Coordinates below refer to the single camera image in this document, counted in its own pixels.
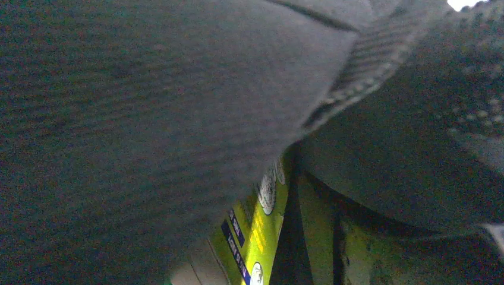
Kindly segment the lime green comic book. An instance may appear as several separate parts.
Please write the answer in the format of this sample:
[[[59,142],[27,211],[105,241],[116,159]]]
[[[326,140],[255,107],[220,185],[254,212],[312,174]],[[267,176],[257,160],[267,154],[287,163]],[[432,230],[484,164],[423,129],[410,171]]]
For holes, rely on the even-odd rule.
[[[227,284],[269,284],[288,201],[291,162],[277,159],[210,238]]]

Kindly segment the green treehouse book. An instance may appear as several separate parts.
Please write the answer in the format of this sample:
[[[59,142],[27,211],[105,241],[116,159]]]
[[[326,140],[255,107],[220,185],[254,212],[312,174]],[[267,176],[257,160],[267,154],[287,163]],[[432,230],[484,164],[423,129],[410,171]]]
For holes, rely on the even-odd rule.
[[[209,239],[196,247],[188,261],[170,273],[168,279],[169,284],[230,284],[228,275]]]

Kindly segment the black student backpack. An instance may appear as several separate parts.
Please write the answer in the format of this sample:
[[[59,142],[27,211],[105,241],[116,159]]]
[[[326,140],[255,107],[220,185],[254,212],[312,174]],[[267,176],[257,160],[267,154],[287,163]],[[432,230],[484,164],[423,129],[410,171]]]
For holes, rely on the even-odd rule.
[[[503,2],[1,2],[2,284],[167,284],[282,157],[503,261]]]

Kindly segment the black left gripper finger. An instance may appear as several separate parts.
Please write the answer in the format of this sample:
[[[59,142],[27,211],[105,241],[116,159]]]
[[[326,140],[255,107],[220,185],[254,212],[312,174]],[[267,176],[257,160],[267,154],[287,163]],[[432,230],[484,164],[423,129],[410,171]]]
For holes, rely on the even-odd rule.
[[[271,284],[502,284],[488,238],[447,236],[388,219],[294,175]]]

